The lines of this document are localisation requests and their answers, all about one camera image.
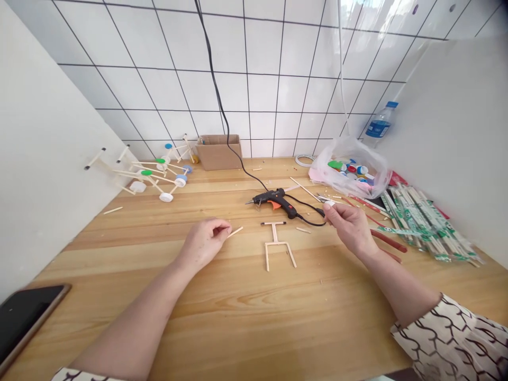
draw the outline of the sleeve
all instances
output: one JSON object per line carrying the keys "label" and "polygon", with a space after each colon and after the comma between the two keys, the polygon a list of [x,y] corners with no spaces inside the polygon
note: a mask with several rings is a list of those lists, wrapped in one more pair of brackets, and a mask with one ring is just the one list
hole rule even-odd
{"label": "sleeve", "polygon": [[391,334],[422,380],[501,380],[508,376],[508,330],[443,295],[439,304]]}
{"label": "sleeve", "polygon": [[122,381],[116,378],[97,376],[81,370],[61,368],[51,381]]}

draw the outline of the wooden table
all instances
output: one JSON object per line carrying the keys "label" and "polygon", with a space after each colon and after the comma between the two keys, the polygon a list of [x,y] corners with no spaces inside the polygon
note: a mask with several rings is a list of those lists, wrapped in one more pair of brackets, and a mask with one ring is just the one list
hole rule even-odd
{"label": "wooden table", "polygon": [[[246,159],[245,166],[262,168],[252,173],[269,189],[293,186],[290,176],[313,192],[326,189],[312,186],[307,170],[292,159]],[[244,205],[259,193],[260,184],[241,170],[204,172],[200,165],[171,203],[159,201],[153,188],[137,196],[122,192],[104,210],[123,209],[99,214],[33,282],[69,282],[73,287],[4,380],[50,380],[175,258],[192,224],[210,216],[243,230],[179,299],[151,380],[356,381],[410,366],[390,336],[395,317],[389,304],[334,229],[288,221],[269,204],[260,211]],[[330,187],[328,193],[337,194]],[[302,189],[290,194],[320,205]],[[307,219],[322,221],[315,211],[295,206]],[[279,240],[291,244],[298,267],[284,247],[270,247],[268,273],[264,242],[271,241],[272,233],[260,222],[284,220],[288,224],[277,227]],[[478,269],[379,245],[400,256],[426,284],[508,325],[508,271],[487,255],[487,265]]]}

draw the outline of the black power cord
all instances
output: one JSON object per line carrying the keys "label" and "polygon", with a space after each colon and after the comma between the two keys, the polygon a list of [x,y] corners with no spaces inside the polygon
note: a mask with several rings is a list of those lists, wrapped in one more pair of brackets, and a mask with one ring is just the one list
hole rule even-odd
{"label": "black power cord", "polygon": [[[246,175],[252,177],[253,179],[256,179],[257,181],[259,181],[261,183],[261,185],[263,185],[263,188],[268,192],[268,188],[265,186],[265,184],[259,179],[257,178],[256,176],[254,175],[251,175],[250,173],[247,172],[247,170],[245,169],[245,167],[243,166],[243,160],[242,158],[240,157],[240,155],[234,150],[231,148],[231,146],[229,145],[229,123],[228,123],[228,118],[226,118],[226,114],[224,113],[224,108],[222,107],[222,100],[221,100],[221,95],[219,93],[219,88],[217,86],[217,81],[215,80],[215,72],[213,71],[213,63],[212,63],[212,47],[210,46],[210,40],[208,39],[208,34],[206,33],[206,28],[205,28],[205,23],[203,21],[203,14],[201,13],[201,2],[199,0],[194,0],[194,4],[196,5],[196,10],[197,10],[197,15],[199,16],[199,20],[201,21],[201,26],[203,27],[203,32],[205,34],[205,41],[206,41],[206,48],[208,50],[208,60],[210,61],[210,72],[212,74],[212,80],[213,80],[213,86],[215,87],[215,94],[217,96],[217,102],[219,104],[219,110],[222,114],[222,116],[224,117],[224,121],[226,122],[226,129],[228,130],[228,135],[227,135],[227,139],[226,139],[226,144],[228,146],[228,148],[233,151],[233,153],[240,159],[240,164],[242,164],[242,169],[243,171],[246,173]],[[303,205],[306,205],[308,207],[311,207],[312,209],[314,209],[316,212],[318,212],[322,217],[324,217],[324,212],[319,209],[319,208],[316,208],[310,204],[307,204],[307,203],[304,203],[300,200],[298,200],[297,198],[293,197],[293,196],[290,196],[288,194],[286,194],[286,196],[292,198],[293,200],[299,202],[300,204],[303,204]],[[305,218],[302,217],[301,214],[296,214],[296,216],[300,219],[302,219],[303,221],[305,221],[306,223],[308,223],[309,225],[313,225],[313,226],[324,226],[326,223],[322,223],[322,224],[315,224],[315,223],[312,223],[312,222],[309,222],[307,221]]]}

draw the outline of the cardboard box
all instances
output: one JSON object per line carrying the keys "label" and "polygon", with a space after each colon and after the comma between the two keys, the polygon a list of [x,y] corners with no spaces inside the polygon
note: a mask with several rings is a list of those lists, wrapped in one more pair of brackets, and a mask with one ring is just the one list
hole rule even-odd
{"label": "cardboard box", "polygon": [[[202,135],[196,144],[197,154],[204,170],[241,168],[240,159],[227,145],[227,135]],[[242,157],[240,137],[229,135],[229,146]]]}

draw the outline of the smartphone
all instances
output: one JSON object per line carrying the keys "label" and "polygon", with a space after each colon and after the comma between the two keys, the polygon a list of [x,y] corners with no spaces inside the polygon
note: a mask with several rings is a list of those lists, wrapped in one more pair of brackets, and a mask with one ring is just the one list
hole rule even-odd
{"label": "smartphone", "polygon": [[70,288],[70,284],[61,284],[24,289],[0,305],[0,378]]}

